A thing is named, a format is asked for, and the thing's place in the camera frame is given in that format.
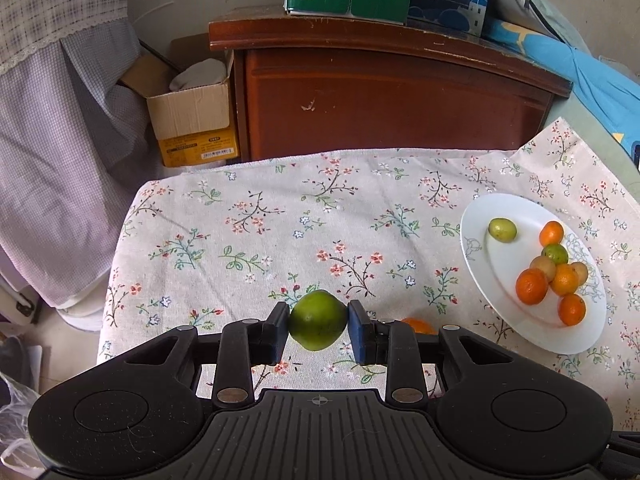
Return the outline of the white ceramic plate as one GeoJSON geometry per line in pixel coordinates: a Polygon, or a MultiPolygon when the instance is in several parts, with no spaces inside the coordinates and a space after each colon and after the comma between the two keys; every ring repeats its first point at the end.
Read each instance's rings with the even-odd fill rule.
{"type": "Polygon", "coordinates": [[[565,326],[558,315],[560,297],[548,292],[541,304],[526,306],[515,293],[515,282],[533,258],[540,255],[539,231],[558,217],[526,198],[492,193],[465,208],[460,221],[461,246],[472,278],[491,307],[506,324],[535,346],[559,354],[577,354],[594,346],[604,330],[606,293],[596,260],[580,237],[563,226],[562,245],[570,261],[588,266],[589,278],[577,289],[587,312],[581,323],[565,326]],[[518,227],[511,243],[500,243],[488,233],[489,221],[507,218],[518,227]]]}

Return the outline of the small orange tangerine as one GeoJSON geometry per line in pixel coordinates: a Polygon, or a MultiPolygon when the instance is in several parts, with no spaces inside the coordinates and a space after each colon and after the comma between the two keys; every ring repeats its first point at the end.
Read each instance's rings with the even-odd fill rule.
{"type": "Polygon", "coordinates": [[[585,318],[587,307],[581,296],[567,294],[560,299],[558,315],[565,326],[575,326],[585,318]]]}

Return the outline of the blue cartoon blanket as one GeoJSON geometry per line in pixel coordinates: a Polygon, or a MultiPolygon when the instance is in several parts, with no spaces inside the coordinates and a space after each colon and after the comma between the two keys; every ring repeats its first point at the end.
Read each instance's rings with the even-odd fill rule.
{"type": "Polygon", "coordinates": [[[510,22],[486,18],[486,37],[573,85],[579,102],[639,163],[639,84],[588,53],[510,22]]]}

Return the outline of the dark wooden cabinet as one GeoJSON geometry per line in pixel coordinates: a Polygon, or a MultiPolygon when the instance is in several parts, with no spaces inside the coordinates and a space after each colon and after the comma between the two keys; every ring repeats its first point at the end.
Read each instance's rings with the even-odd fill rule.
{"type": "Polygon", "coordinates": [[[235,10],[208,25],[233,53],[243,160],[355,148],[514,150],[570,82],[472,36],[356,18],[235,10]]]}

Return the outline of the yellow-brown round fruit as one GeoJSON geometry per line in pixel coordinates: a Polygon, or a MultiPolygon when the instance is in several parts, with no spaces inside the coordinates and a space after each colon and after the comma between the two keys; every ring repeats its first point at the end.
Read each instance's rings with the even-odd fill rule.
{"type": "Polygon", "coordinates": [[[555,277],[556,264],[551,258],[545,255],[540,255],[533,258],[533,260],[529,263],[529,267],[532,270],[539,270],[540,272],[542,272],[546,277],[548,283],[550,283],[555,277]]]}

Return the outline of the clear plastic bag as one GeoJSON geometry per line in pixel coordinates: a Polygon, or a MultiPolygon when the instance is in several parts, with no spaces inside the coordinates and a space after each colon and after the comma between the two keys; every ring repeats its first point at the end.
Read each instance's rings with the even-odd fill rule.
{"type": "Polygon", "coordinates": [[[1,375],[1,466],[23,479],[38,479],[44,473],[28,432],[28,415],[39,394],[1,375]]]}

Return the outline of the purple checked fabric cover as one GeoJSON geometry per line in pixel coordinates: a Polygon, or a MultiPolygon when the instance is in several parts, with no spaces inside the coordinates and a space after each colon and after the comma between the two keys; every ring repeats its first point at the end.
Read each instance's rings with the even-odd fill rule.
{"type": "Polygon", "coordinates": [[[1,264],[50,307],[106,278],[155,160],[128,0],[1,0],[1,264]]]}

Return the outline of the oval green fruit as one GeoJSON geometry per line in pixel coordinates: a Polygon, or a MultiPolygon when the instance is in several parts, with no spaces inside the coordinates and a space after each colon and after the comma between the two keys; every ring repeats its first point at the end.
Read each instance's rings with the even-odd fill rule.
{"type": "Polygon", "coordinates": [[[518,236],[518,227],[507,218],[493,218],[488,224],[489,235],[500,243],[511,243],[518,236]]]}

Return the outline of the floral tablecloth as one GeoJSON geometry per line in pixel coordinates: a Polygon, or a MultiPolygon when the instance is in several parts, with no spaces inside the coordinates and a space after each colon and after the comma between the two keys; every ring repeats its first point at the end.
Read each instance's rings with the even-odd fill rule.
{"type": "Polygon", "coordinates": [[[454,323],[593,388],[617,428],[639,426],[639,206],[584,138],[556,120],[515,152],[341,151],[152,181],[122,226],[98,358],[180,325],[213,333],[323,289],[372,318],[454,323]],[[582,352],[526,341],[476,288],[483,244],[463,211],[492,192],[566,226],[582,298],[604,304],[582,352]]]}

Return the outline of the open cardboard box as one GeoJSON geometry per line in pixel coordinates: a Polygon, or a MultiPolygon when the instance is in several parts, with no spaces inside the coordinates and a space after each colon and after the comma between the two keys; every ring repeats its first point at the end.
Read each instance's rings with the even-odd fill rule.
{"type": "Polygon", "coordinates": [[[234,54],[207,35],[179,38],[165,56],[145,42],[120,82],[145,99],[167,169],[222,165],[239,156],[232,91],[234,54]]]}

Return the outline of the round green fruit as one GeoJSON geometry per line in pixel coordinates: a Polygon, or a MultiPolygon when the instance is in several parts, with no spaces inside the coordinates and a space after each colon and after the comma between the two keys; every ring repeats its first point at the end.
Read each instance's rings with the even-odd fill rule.
{"type": "Polygon", "coordinates": [[[288,317],[288,333],[308,351],[328,348],[337,340],[348,321],[347,307],[329,292],[308,292],[288,317]]]}

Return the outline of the large orange tangerine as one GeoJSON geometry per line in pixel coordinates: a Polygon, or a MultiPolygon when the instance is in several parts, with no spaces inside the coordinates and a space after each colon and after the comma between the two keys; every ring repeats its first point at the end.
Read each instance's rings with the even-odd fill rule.
{"type": "Polygon", "coordinates": [[[547,275],[539,269],[525,269],[515,282],[518,299],[528,306],[540,304],[548,292],[547,275]]]}

